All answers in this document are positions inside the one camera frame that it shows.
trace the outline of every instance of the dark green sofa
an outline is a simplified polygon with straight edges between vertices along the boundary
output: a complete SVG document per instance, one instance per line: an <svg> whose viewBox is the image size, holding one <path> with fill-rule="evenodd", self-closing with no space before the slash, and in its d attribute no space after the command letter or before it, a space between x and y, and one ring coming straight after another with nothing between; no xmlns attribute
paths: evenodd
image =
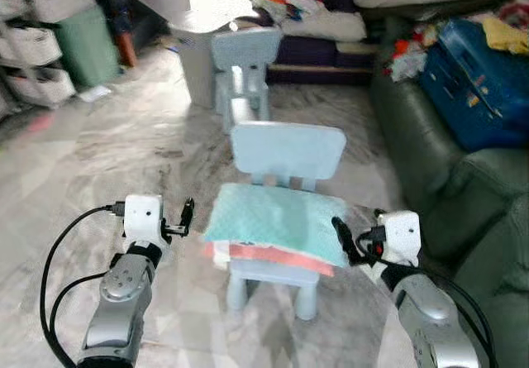
<svg viewBox="0 0 529 368"><path fill-rule="evenodd" d="M528 367L529 154L465 152L416 82L383 75L394 41L410 28L386 19L371 101L409 207L421 216L423 265L453 276L476 299L500 367Z"/></svg>

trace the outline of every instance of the yellow cloth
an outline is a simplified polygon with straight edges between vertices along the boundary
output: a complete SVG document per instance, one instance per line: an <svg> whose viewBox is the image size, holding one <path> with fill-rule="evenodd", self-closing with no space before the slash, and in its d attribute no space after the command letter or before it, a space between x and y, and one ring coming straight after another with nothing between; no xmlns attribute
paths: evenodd
<svg viewBox="0 0 529 368"><path fill-rule="evenodd" d="M520 31L495 17L485 18L483 29L487 44L494 50L511 51L513 54L529 54L527 33Z"/></svg>

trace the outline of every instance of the purple sofa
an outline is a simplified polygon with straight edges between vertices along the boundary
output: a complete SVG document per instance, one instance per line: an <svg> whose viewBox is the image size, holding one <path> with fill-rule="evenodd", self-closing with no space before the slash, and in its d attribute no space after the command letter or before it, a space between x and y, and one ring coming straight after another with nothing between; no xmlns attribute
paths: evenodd
<svg viewBox="0 0 529 368"><path fill-rule="evenodd" d="M356 11L352 0L323 0L326 8ZM334 41L285 36L278 58L269 67L268 81L290 83L368 84L377 45L365 41L340 45Z"/></svg>

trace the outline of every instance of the small plastic chair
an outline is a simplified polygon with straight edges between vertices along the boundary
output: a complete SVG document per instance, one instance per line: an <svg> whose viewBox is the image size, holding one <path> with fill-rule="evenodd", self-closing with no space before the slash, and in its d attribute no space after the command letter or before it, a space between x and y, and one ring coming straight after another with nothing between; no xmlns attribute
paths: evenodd
<svg viewBox="0 0 529 368"><path fill-rule="evenodd" d="M302 178L302 189L314 192L318 179L329 179L346 145L344 133L332 127L280 122L243 122L231 130L236 168L251 174L253 184L264 175L275 175L277 186L288 188L291 177ZM229 309L243 308L248 299L246 280L298 286L296 315L310 320L317 313L320 275L289 265L262 260L232 259L226 302Z"/></svg>
<svg viewBox="0 0 529 368"><path fill-rule="evenodd" d="M278 28L260 27L212 38L213 61L221 70L215 78L215 109L226 134L238 122L270 119L266 65L274 62L281 37Z"/></svg>

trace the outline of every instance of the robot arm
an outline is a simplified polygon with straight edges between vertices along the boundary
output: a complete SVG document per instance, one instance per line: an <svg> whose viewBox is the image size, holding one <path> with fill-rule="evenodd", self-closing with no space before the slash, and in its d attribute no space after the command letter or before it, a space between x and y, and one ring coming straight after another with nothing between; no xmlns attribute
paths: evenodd
<svg viewBox="0 0 529 368"><path fill-rule="evenodd" d="M127 196L124 207L126 254L112 260L99 286L99 305L83 342L79 368L132 368L143 334L143 314L170 234L187 236L194 202L188 199L177 227L167 226L160 196Z"/></svg>
<svg viewBox="0 0 529 368"><path fill-rule="evenodd" d="M421 233L416 213L381 214L378 226L360 236L370 240L370 254L400 266L387 267L373 257L362 256L347 225L338 217L332 219L332 224L350 265L359 265L376 285L392 291L400 323L412 340L420 368L479 368L474 346L461 329L454 301L426 275L403 267L418 263Z"/></svg>

